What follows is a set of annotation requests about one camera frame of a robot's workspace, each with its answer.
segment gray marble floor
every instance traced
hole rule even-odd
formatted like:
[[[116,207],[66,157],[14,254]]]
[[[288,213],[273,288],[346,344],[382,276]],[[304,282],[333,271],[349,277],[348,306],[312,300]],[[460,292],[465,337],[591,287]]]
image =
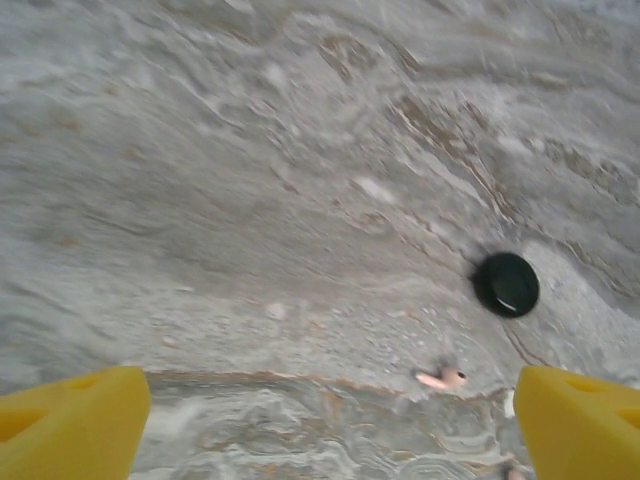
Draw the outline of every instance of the gray marble floor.
[[[0,10],[0,391],[141,365],[134,478],[532,474],[522,366],[640,386],[632,2]]]

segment yellow foam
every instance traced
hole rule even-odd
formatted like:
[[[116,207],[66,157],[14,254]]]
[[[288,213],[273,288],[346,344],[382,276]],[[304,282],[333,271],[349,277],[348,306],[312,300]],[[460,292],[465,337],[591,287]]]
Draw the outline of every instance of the yellow foam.
[[[640,390],[525,367],[514,407],[538,480],[640,480]]]
[[[0,479],[126,479],[150,408],[136,367],[0,397]]]

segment black round object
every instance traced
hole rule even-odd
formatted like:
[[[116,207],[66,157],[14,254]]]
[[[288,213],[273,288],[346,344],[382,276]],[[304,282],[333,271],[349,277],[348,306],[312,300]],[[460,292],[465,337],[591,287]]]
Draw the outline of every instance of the black round object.
[[[501,252],[487,257],[472,280],[480,302],[501,317],[526,315],[540,296],[536,272],[515,253]]]

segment black disc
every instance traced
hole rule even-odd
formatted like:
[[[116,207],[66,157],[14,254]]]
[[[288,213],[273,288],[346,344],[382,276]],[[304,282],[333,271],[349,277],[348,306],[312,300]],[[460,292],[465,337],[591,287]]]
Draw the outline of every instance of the black disc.
[[[515,253],[487,257],[473,276],[480,302],[501,317],[526,315],[538,302],[540,283],[529,263]]]

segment marble surface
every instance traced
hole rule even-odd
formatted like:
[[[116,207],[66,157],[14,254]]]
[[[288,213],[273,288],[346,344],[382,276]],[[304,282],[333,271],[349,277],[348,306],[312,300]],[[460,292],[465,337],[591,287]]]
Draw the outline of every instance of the marble surface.
[[[522,366],[640,386],[640,18],[593,5],[0,0],[0,390],[143,366],[134,478],[528,468]],[[498,250],[519,321],[473,297]]]

